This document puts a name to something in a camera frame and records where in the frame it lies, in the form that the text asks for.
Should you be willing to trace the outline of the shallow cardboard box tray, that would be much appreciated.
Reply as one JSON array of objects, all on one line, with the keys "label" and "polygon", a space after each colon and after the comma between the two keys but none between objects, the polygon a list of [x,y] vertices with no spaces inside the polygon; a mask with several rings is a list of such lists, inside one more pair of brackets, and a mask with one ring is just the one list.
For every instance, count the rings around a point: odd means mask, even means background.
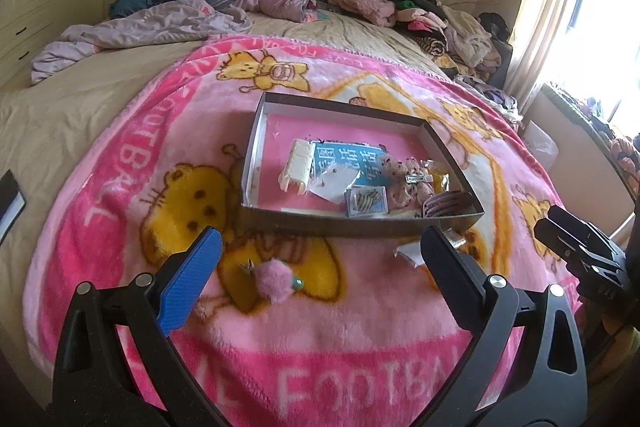
[{"label": "shallow cardboard box tray", "polygon": [[[383,161],[442,168],[449,211],[397,208]],[[241,179],[240,222],[262,232],[345,237],[416,235],[427,225],[462,232],[484,208],[425,120],[385,110],[266,92],[255,110]]]}]

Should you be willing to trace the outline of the window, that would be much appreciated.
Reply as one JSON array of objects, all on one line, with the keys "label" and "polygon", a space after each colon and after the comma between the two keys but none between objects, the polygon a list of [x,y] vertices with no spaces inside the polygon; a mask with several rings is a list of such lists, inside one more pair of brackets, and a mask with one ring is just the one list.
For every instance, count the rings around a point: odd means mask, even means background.
[{"label": "window", "polygon": [[639,133],[639,0],[576,0],[542,79],[616,131]]}]

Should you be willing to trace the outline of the black notebook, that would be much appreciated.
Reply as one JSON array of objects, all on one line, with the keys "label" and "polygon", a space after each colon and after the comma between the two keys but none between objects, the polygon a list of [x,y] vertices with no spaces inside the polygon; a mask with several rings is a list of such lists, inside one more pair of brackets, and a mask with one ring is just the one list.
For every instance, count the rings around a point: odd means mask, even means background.
[{"label": "black notebook", "polygon": [[26,206],[26,198],[13,172],[8,170],[0,182],[0,242],[3,243],[6,234],[13,227],[16,219]]}]

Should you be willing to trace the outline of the lilac crumpled sheet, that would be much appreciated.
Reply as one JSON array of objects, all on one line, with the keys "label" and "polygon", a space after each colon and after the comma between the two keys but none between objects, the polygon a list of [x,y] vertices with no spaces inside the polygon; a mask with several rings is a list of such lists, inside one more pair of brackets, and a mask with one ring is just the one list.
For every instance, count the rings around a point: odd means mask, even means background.
[{"label": "lilac crumpled sheet", "polygon": [[219,11],[204,0],[165,2],[96,25],[72,25],[32,59],[30,83],[35,86],[101,51],[246,34],[252,27],[244,10]]}]

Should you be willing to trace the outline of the white earring card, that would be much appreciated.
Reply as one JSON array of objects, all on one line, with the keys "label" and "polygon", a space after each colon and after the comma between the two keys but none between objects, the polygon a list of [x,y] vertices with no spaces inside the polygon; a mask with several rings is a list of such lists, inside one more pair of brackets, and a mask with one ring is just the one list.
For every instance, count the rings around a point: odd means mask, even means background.
[{"label": "white earring card", "polygon": [[308,191],[327,202],[343,202],[345,192],[351,188],[360,176],[360,170],[347,164],[331,164],[319,176],[315,176]]}]

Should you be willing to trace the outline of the pink cartoon football blanket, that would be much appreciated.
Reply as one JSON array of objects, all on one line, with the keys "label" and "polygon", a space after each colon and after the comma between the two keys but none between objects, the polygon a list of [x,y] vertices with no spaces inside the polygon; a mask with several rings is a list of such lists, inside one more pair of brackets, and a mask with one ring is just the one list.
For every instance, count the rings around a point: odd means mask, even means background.
[{"label": "pink cartoon football blanket", "polygon": [[236,225],[250,127],[266,92],[427,121],[484,208],[464,251],[514,285],[574,288],[533,236],[559,195],[480,98],[372,55],[228,37],[153,79],[58,193],[23,297],[29,351],[42,369],[52,366],[78,283],[126,283],[213,227],[224,252],[172,341],[235,425],[403,426],[431,399],[469,337],[430,274],[395,257],[396,239]]}]

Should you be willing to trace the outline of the pile of clothes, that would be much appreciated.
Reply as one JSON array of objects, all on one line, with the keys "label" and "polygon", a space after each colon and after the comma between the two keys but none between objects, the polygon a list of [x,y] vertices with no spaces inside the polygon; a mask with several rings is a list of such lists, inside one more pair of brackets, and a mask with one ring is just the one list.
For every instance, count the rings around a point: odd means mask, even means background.
[{"label": "pile of clothes", "polygon": [[396,0],[395,29],[442,70],[502,87],[512,60],[511,29],[495,12],[474,16],[437,0]]}]

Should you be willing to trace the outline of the bobby pins packet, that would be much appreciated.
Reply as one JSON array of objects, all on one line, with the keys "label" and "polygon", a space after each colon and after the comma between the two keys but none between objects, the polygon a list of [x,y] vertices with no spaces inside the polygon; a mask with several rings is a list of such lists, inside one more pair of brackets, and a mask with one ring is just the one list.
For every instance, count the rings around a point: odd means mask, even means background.
[{"label": "bobby pins packet", "polygon": [[349,218],[371,218],[388,213],[385,186],[353,186],[345,192]]}]

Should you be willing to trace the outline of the dark pink snap clips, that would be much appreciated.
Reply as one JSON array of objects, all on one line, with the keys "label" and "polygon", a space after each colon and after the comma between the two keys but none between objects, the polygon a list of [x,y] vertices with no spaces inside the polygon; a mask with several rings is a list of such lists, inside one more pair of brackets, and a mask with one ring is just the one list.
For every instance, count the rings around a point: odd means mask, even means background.
[{"label": "dark pink snap clips", "polygon": [[473,197],[465,191],[445,191],[428,196],[422,204],[422,217],[435,218],[462,213],[473,204]]}]

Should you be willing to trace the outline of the beige bed sheet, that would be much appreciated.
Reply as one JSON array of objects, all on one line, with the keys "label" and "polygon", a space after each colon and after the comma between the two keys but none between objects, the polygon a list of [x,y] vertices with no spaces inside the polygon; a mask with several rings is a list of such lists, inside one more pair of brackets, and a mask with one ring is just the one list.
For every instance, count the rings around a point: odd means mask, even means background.
[{"label": "beige bed sheet", "polygon": [[[420,72],[442,70],[408,38],[387,28],[332,14],[298,24],[251,17],[254,35],[282,36],[384,58]],[[1,89],[1,169],[12,171],[26,206],[1,245],[1,343],[25,351],[23,291],[44,220],[58,191],[90,145],[160,72],[195,49],[193,42],[100,52],[29,86]]]}]

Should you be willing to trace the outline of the pink folded garment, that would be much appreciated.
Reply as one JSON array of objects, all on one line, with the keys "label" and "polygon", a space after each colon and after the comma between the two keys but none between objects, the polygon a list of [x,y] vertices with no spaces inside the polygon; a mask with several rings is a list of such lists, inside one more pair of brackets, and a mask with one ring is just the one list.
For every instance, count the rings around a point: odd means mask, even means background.
[{"label": "pink folded garment", "polygon": [[396,8],[390,0],[328,0],[341,10],[359,15],[369,23],[381,27],[393,27]]}]

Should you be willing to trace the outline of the white plastic hair comb clip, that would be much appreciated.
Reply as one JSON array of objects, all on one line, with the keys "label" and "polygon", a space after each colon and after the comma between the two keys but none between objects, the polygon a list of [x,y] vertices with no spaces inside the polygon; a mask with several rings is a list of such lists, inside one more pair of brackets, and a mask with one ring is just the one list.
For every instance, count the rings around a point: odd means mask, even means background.
[{"label": "white plastic hair comb clip", "polygon": [[311,168],[314,165],[316,144],[303,139],[295,139],[292,143],[288,160],[278,176],[280,190],[284,193],[295,186],[298,195],[308,190]]}]

